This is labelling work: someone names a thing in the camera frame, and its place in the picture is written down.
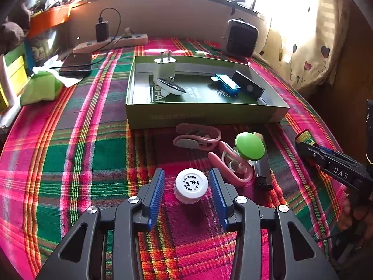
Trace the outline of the right hand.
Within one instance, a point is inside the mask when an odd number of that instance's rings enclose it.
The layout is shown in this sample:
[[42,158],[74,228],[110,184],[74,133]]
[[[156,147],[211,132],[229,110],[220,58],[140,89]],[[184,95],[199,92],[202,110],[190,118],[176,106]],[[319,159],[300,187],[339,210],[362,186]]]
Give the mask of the right hand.
[[372,236],[372,206],[354,206],[351,203],[350,190],[345,187],[346,197],[341,205],[341,215],[338,221],[339,229],[347,229],[352,226],[353,218],[362,220],[366,225],[365,235],[368,239]]

